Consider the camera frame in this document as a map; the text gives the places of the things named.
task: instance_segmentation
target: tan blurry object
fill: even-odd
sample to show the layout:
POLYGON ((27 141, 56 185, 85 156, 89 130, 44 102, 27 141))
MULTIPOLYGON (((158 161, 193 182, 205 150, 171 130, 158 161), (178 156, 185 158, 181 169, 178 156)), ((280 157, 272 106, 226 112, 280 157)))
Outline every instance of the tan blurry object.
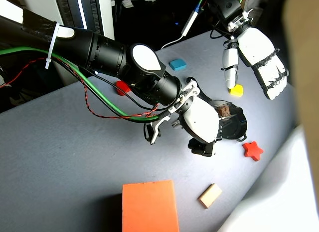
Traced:
POLYGON ((287 0, 284 24, 319 212, 319 0, 287 0))
POLYGON ((222 192, 218 185, 212 184, 198 199, 208 209, 222 192))

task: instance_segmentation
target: red star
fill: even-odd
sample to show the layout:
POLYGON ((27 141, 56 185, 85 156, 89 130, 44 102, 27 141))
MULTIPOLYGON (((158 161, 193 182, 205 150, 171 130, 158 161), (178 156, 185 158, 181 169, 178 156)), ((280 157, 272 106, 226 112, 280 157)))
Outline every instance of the red star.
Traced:
POLYGON ((264 151, 258 147, 256 141, 245 143, 243 147, 246 150, 245 156, 253 158, 254 161, 260 160, 260 154, 264 153, 264 151))

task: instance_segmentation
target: orange block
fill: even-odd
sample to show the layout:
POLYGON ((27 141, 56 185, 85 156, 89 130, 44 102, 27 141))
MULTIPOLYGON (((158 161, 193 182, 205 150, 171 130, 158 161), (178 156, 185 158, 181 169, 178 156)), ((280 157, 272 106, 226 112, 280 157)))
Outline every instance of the orange block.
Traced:
POLYGON ((123 185, 122 232, 179 232, 173 181, 123 185))

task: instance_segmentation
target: white cable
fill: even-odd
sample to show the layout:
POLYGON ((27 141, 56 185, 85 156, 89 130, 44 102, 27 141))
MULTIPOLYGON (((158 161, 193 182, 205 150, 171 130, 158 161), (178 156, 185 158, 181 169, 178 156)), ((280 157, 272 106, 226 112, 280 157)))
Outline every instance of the white cable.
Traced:
POLYGON ((175 41, 171 41, 171 42, 169 42, 169 43, 166 43, 164 46, 161 47, 161 49, 163 49, 163 48, 166 47, 167 45, 170 45, 170 44, 172 44, 172 43, 174 43, 174 42, 177 42, 177 41, 181 40, 182 38, 183 38, 183 35, 182 35, 179 39, 177 39, 177 40, 175 40, 175 41))
POLYGON ((55 40, 56 40, 56 36, 58 35, 59 27, 60 27, 60 24, 57 22, 56 25, 55 25, 54 32, 53 32, 53 36, 52 36, 52 40, 51 40, 51 44, 50 44, 50 48, 49 48, 48 57, 46 58, 45 69, 49 68, 49 64, 51 62, 51 55, 52 55, 54 43, 55 43, 55 40))

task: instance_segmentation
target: gray table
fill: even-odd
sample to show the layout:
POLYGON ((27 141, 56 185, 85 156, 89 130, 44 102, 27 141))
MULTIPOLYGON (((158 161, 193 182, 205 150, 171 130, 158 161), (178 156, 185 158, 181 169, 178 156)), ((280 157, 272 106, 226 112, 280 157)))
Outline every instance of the gray table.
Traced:
MULTIPOLYGON (((241 106, 248 121, 246 142, 257 141, 262 159, 244 157, 242 143, 218 142, 216 156, 194 155, 191 138, 170 123, 149 145, 143 126, 100 119, 84 103, 75 83, 0 114, 0 229, 6 232, 120 231, 122 184, 173 180, 181 232, 218 230, 253 185, 295 125, 294 90, 288 85, 267 100, 253 71, 240 62, 242 98, 228 94, 220 71, 224 39, 204 33, 158 52, 160 60, 182 58, 187 69, 168 72, 193 76, 213 99, 241 106), (212 183, 223 194, 205 210, 198 196, 212 183)), ((128 113, 140 112, 103 82, 92 81, 128 113)), ((91 107, 110 115, 92 95, 91 107)))

